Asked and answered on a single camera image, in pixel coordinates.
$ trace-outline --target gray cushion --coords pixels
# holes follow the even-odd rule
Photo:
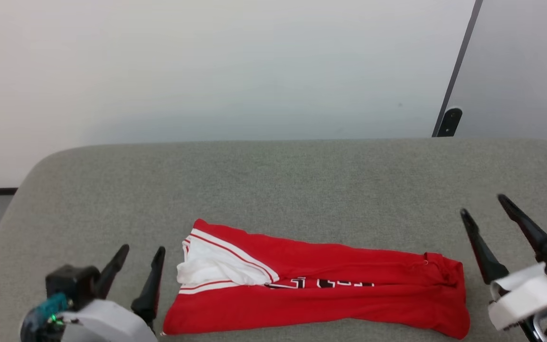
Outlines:
[[[496,332],[459,210],[468,208],[509,269],[533,253],[495,195],[547,229],[547,142],[456,138],[204,142],[85,147],[54,154],[23,182],[0,223],[0,342],[45,298],[65,263],[101,268],[130,254],[109,299],[129,307],[159,245],[167,248],[156,329],[174,301],[181,241],[206,219],[308,242],[432,251],[464,263],[472,328],[466,341],[523,341]],[[447,341],[400,324],[342,320],[169,341]]]

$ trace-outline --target red shorts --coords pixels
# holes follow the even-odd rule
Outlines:
[[[165,334],[210,333],[342,318],[402,323],[464,338],[460,262],[437,253],[315,244],[198,219],[183,242],[180,292]]]

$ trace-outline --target white wall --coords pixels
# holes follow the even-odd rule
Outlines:
[[[473,0],[0,0],[0,187],[96,143],[430,136]]]
[[[547,140],[547,0],[484,0],[452,106],[455,136]]]

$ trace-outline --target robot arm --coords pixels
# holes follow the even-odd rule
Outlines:
[[[465,231],[485,284],[490,285],[493,301],[489,318],[497,330],[520,326],[530,342],[547,342],[547,233],[505,195],[499,202],[535,251],[538,264],[514,273],[500,264],[480,236],[478,226],[467,210],[461,215]]]
[[[132,311],[106,300],[129,250],[128,245],[122,246],[102,272],[95,266],[65,265],[47,275],[47,299],[26,315],[21,342],[156,342],[152,327],[158,313],[164,247],[154,256]]]

